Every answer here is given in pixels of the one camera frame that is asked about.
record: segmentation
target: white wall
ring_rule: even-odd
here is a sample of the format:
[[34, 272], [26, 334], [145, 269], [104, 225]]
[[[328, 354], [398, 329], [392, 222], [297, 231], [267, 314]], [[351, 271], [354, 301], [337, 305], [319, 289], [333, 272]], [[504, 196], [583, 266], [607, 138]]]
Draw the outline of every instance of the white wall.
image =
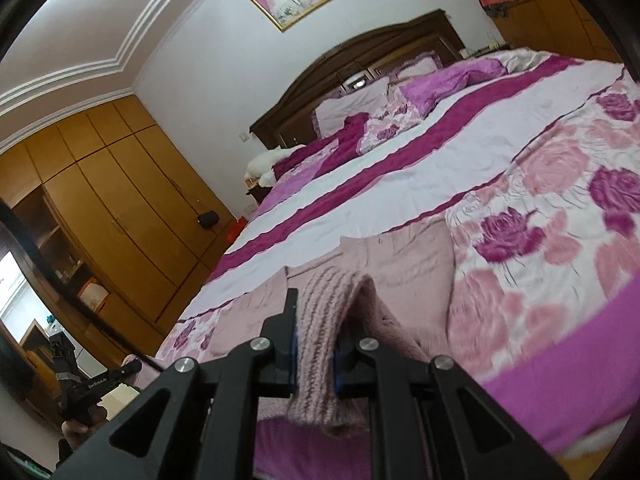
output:
[[264, 150], [239, 134], [332, 46], [372, 28], [444, 9], [467, 48], [500, 39], [478, 0], [334, 0], [280, 32], [249, 0], [202, 0], [158, 49], [136, 89], [182, 154], [236, 216], [242, 176]]
[[54, 470], [62, 434], [27, 413], [0, 382], [0, 441]]

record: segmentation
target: headboard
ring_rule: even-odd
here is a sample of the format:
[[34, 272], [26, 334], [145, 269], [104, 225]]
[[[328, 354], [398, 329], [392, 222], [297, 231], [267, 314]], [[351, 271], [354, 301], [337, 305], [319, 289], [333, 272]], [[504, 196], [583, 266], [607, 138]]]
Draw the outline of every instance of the headboard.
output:
[[379, 78], [427, 50], [436, 51], [447, 66], [461, 59], [464, 46], [441, 9], [364, 32], [316, 59], [251, 131], [269, 150], [308, 144], [317, 137], [311, 113], [332, 90], [355, 91], [363, 79]]

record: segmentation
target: silver bolt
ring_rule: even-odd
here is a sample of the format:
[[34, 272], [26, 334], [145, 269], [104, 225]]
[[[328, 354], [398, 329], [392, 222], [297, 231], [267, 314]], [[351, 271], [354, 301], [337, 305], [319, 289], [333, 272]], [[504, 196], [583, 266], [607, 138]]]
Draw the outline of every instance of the silver bolt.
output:
[[433, 360], [433, 363], [438, 370], [451, 370], [453, 368], [453, 365], [456, 364], [456, 362], [448, 355], [437, 356]]
[[380, 343], [377, 339], [366, 337], [360, 340], [358, 346], [364, 351], [371, 352], [373, 350], [376, 350], [380, 346]]
[[178, 370], [181, 374], [191, 372], [191, 370], [193, 370], [195, 367], [196, 367], [196, 361], [194, 361], [190, 357], [183, 357], [182, 359], [178, 359], [174, 363], [174, 368]]
[[259, 352], [260, 350], [266, 350], [269, 348], [271, 346], [271, 341], [265, 337], [256, 337], [255, 339], [251, 339], [250, 345], [252, 350]]

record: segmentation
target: white stripe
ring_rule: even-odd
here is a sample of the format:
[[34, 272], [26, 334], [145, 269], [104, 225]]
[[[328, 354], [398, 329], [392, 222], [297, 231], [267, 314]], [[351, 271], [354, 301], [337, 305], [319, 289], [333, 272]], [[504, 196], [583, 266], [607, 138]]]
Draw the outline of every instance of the white stripe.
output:
[[[379, 234], [437, 208], [457, 193], [488, 182], [506, 170], [513, 157], [546, 126], [579, 108], [590, 95], [611, 85], [621, 72], [621, 65], [589, 61], [544, 78], [512, 98], [491, 104], [457, 136], [424, 160], [386, 174], [366, 192], [308, 222], [283, 242], [204, 286], [180, 318], [194, 316], [254, 290], [281, 267], [301, 265], [337, 247], [342, 236], [361, 238]], [[425, 124], [438, 121], [461, 94], [455, 97], [443, 103], [442, 109], [434, 112], [421, 126], [416, 126], [419, 130], [414, 128], [412, 133], [406, 132], [401, 138], [382, 144], [367, 154], [370, 156], [348, 162], [332, 171], [330, 178], [316, 179], [256, 219], [232, 249], [260, 232], [269, 231], [299, 208], [418, 136], [424, 131]]]

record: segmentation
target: black cable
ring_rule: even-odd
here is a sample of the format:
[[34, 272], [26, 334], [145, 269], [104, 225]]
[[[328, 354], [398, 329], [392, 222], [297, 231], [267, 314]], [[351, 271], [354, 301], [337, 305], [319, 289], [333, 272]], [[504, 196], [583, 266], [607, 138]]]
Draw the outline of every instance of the black cable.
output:
[[29, 230], [15, 215], [11, 208], [0, 198], [0, 223], [4, 224], [7, 230], [13, 235], [15, 240], [27, 253], [36, 269], [40, 271], [44, 279], [49, 285], [74, 309], [76, 309], [85, 319], [89, 320], [102, 334], [107, 336], [113, 342], [122, 346], [125, 350], [134, 354], [143, 363], [148, 364], [158, 372], [164, 372], [158, 363], [149, 358], [142, 350], [133, 343], [129, 342], [120, 332], [109, 325], [105, 320], [98, 316], [93, 310], [87, 307], [69, 288], [66, 286], [56, 273], [46, 262], [39, 248], [31, 238]]

